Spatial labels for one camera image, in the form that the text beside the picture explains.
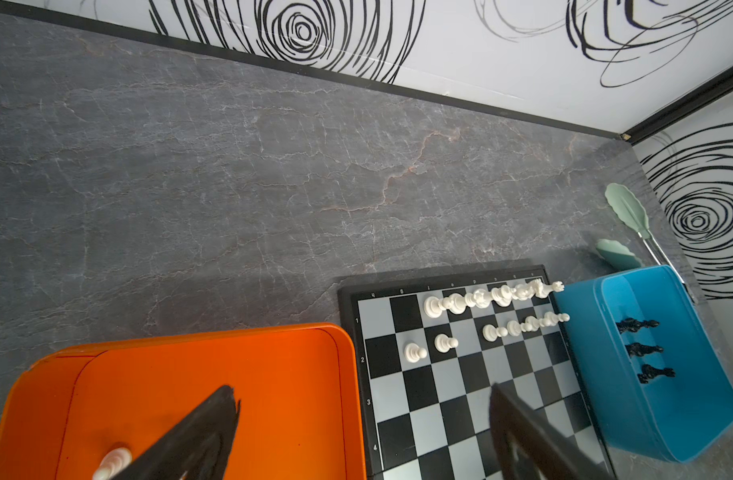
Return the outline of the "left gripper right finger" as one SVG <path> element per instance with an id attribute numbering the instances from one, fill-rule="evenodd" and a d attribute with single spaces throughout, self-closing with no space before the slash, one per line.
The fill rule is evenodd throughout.
<path id="1" fill-rule="evenodd" d="M 516 394 L 491 389 L 490 432 L 506 479 L 610 479 Z"/>

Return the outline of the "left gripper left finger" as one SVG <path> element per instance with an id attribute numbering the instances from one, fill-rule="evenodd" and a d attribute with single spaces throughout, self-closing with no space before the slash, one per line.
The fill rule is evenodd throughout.
<path id="1" fill-rule="evenodd" d="M 218 388 L 118 479 L 222 479 L 240 421 L 240 400 L 228 385 Z"/>

